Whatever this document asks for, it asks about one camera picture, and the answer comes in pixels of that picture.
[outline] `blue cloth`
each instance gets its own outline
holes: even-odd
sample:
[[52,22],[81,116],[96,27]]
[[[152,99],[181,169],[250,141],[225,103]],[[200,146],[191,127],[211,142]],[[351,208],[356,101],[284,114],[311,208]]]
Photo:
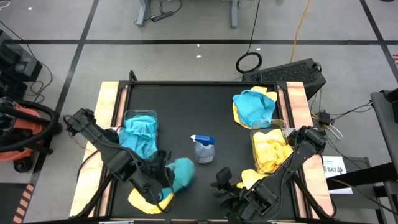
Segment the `blue cloth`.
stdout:
[[[195,174],[195,166],[193,165],[193,162],[188,158],[176,159],[174,163],[167,165],[167,167],[169,167],[174,172],[174,193],[178,192],[183,187],[188,186],[193,179],[193,175]],[[164,199],[172,193],[172,189],[170,187],[163,188],[162,193],[164,196],[162,199]]]
[[[239,120],[246,126],[252,127],[257,120],[272,119],[275,102],[258,91],[244,90],[241,94],[234,95],[233,101],[238,109]],[[262,128],[270,125],[271,122],[265,123]]]
[[147,159],[156,148],[157,120],[147,115],[137,115],[124,122],[119,135],[119,143],[133,150],[138,156]]

